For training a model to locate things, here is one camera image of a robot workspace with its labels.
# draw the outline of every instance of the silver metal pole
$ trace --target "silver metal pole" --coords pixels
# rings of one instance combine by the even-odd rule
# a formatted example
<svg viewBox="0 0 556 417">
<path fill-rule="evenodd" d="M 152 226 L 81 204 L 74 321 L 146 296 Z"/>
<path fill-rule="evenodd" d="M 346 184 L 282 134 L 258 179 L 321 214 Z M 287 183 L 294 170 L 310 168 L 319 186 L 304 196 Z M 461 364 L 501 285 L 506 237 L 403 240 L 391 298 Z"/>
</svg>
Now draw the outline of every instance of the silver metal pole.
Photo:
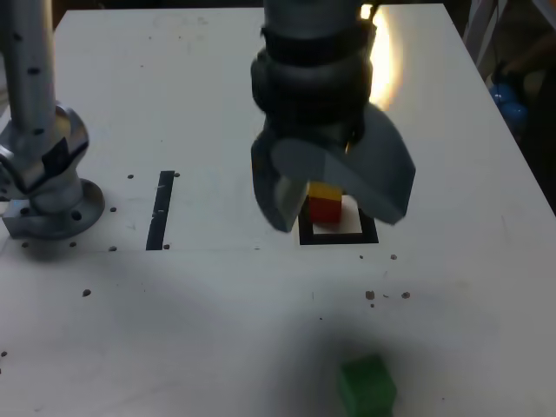
<svg viewBox="0 0 556 417">
<path fill-rule="evenodd" d="M 1 0 L 0 28 L 11 119 L 33 150 L 45 153 L 56 143 L 56 97 L 51 0 Z"/>
</svg>

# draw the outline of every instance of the yellow block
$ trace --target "yellow block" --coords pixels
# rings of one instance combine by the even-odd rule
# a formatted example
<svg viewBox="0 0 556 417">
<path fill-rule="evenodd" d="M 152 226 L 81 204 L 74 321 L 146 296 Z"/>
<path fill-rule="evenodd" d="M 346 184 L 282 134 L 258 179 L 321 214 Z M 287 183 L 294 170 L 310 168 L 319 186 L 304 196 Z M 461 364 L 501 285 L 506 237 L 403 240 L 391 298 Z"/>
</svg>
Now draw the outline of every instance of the yellow block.
<svg viewBox="0 0 556 417">
<path fill-rule="evenodd" d="M 327 200 L 341 201 L 341 188 L 324 182 L 309 183 L 309 197 L 326 198 Z"/>
</svg>

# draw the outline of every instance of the black square marking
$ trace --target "black square marking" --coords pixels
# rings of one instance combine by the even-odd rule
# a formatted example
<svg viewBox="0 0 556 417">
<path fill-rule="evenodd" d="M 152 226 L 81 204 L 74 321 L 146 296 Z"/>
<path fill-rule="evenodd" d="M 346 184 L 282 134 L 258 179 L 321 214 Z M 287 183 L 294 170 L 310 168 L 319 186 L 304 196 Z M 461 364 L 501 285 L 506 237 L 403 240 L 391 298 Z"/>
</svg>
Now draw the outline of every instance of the black square marking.
<svg viewBox="0 0 556 417">
<path fill-rule="evenodd" d="M 363 213 L 357 208 L 359 222 L 361 225 L 360 233 L 325 233 L 316 234 L 313 231 L 313 223 L 309 217 L 309 197 L 305 199 L 301 212 L 297 217 L 299 226 L 300 245 L 358 245 L 367 243 L 378 243 L 379 236 L 376 233 L 374 219 Z"/>
</svg>

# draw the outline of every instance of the blue object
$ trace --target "blue object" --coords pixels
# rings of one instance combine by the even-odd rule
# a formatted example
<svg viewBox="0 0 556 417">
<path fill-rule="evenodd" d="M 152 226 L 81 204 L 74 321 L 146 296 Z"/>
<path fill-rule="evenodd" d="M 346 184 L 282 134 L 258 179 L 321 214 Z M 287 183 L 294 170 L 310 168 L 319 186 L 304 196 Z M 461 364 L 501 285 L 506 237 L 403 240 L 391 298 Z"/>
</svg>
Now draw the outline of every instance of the blue object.
<svg viewBox="0 0 556 417">
<path fill-rule="evenodd" d="M 519 101 L 513 88 L 504 83 L 495 84 L 488 91 L 498 107 L 501 104 Z"/>
<path fill-rule="evenodd" d="M 525 128 L 527 121 L 527 108 L 519 103 L 505 103 L 500 106 L 500 113 L 508 128 L 512 132 L 521 131 Z"/>
</svg>

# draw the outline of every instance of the stacked blocks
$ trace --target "stacked blocks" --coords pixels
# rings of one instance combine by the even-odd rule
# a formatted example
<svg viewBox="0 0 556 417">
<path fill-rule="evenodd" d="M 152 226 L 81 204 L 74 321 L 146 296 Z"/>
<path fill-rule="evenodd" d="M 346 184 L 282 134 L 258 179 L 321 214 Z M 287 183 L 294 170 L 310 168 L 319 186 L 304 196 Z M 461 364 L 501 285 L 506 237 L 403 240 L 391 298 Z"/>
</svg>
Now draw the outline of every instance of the stacked blocks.
<svg viewBox="0 0 556 417">
<path fill-rule="evenodd" d="M 379 356 L 367 356 L 344 364 L 340 395 L 349 417 L 388 417 L 396 386 Z"/>
<path fill-rule="evenodd" d="M 341 189 L 323 182 L 309 183 L 309 220 L 312 223 L 339 223 Z"/>
</svg>

